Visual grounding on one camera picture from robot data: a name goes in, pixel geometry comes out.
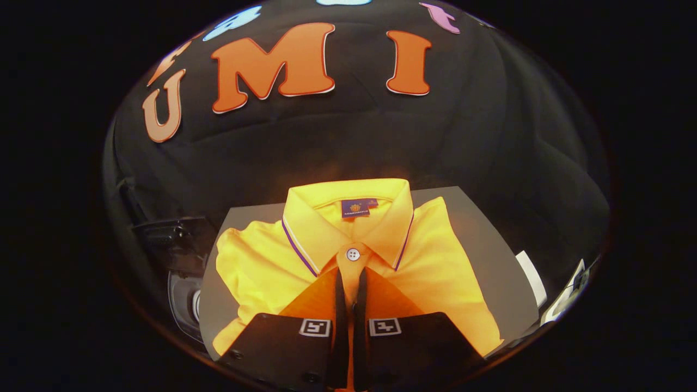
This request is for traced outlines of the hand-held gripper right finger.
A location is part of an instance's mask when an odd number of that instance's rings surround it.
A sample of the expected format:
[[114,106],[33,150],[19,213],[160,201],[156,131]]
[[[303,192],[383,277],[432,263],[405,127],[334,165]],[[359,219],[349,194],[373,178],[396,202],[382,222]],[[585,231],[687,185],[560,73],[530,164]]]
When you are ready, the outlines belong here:
[[443,391],[485,366],[448,315],[420,310],[370,268],[359,276],[353,312],[357,391]]

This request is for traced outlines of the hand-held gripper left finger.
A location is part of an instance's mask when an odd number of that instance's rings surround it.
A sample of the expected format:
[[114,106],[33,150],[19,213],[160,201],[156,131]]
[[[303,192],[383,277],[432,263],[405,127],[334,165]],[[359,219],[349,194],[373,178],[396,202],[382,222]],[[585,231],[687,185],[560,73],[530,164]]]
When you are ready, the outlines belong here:
[[255,315],[219,363],[261,391],[327,391],[346,387],[349,348],[342,276],[334,269],[278,315]]

